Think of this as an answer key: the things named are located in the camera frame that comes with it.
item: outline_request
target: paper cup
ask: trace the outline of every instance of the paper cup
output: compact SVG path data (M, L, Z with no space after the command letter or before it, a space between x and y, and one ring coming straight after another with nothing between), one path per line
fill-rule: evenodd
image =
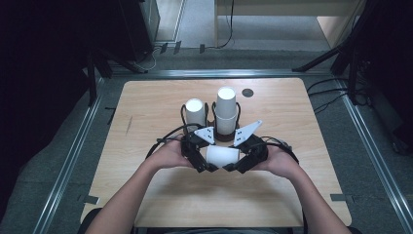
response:
M206 125L206 111L201 100L197 98L189 99L185 104L185 112L186 124ZM187 129L188 132L193 132L198 128L196 126L190 126Z
M221 87L218 90L215 113L223 119L230 119L237 113L235 90L231 87Z
M206 149L206 161L218 168L235 164L240 160L240 150L216 145L210 145Z
M218 115L215 116L216 121L216 131L221 135L229 135L234 132L236 124L237 124L237 114L234 115L232 118L224 119L219 117Z

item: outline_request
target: metal frame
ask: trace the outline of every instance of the metal frame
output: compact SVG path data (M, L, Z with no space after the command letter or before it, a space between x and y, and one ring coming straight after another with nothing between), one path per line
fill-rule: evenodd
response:
M103 78L100 78L97 87L101 90L103 86ZM60 203L61 197L63 196L64 190L66 189L67 183L72 175L73 169L76 165L79 153L82 150L83 143L85 141L86 135L89 132L94 116L99 107L101 96L97 96L96 101L92 106L88 108L86 115L82 121L75 139L73 140L72 146L67 154L66 160L61 167L60 173L56 179L56 182L50 192L45 208L43 209L37 224L33 230L33 233L47 233L48 229L52 223L53 217L55 216L58 204Z
M337 86L339 88L346 87L343 81L338 81ZM368 156L370 157L377 175L383 183L383 187L389 196L404 231L406 233L413 233L413 214L411 208L407 203L405 196L402 194L397 182L395 181L392 172L387 166L387 163L377 147L375 140L368 130L360 112L358 111L358 107L354 106L352 101L347 96L343 97L343 101L350 116L352 117L353 122L355 123L358 134L360 135L360 138L367 150Z

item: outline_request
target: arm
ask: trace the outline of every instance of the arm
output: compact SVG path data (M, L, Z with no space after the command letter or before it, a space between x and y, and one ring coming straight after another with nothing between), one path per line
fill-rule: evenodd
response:
M281 149L268 146L268 159L253 169L268 171L291 181L311 233L351 233L321 197L306 172Z
M86 233L130 233L152 177L160 169L192 167L173 140L146 159L95 217Z

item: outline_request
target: tabletop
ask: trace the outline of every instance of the tabletop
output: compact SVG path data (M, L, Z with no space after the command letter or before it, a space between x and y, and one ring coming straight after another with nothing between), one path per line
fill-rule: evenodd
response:
M89 193L99 202L86 204L82 219L107 203L143 162L157 138L182 126L180 108L188 99L199 98L210 107L223 86L233 87L237 93L240 127L262 120L257 136L276 137L291 145L321 196L350 225L346 202L331 201L330 194L342 194L342 190L299 78L128 82ZM253 96L243 96L245 89L251 89ZM213 120L211 111L208 120ZM302 210L291 183L268 172L242 175L220 169L199 174L194 169L175 168L154 176L135 226L293 227L302 226Z

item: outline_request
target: black tape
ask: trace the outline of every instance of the black tape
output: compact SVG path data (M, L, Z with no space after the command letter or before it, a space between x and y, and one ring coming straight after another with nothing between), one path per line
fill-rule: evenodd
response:
M182 41L178 41L178 42L176 42L176 45L175 45L175 50L173 51L173 54L174 55L176 55L176 54L178 54L179 53L179 50L180 50L180 44L182 43Z
M97 205L97 203L99 202L99 198L98 197L94 197L94 196L84 196L84 195L80 195L78 198L78 201L81 201L85 204L93 204L93 205Z
M200 54L206 51L206 44L201 44L200 46Z
M333 202L348 202L348 203L355 202L352 195L330 194L330 198L331 198L331 201Z
M168 43L165 43L164 45L162 45L161 54L165 53L167 51L167 48L168 48Z

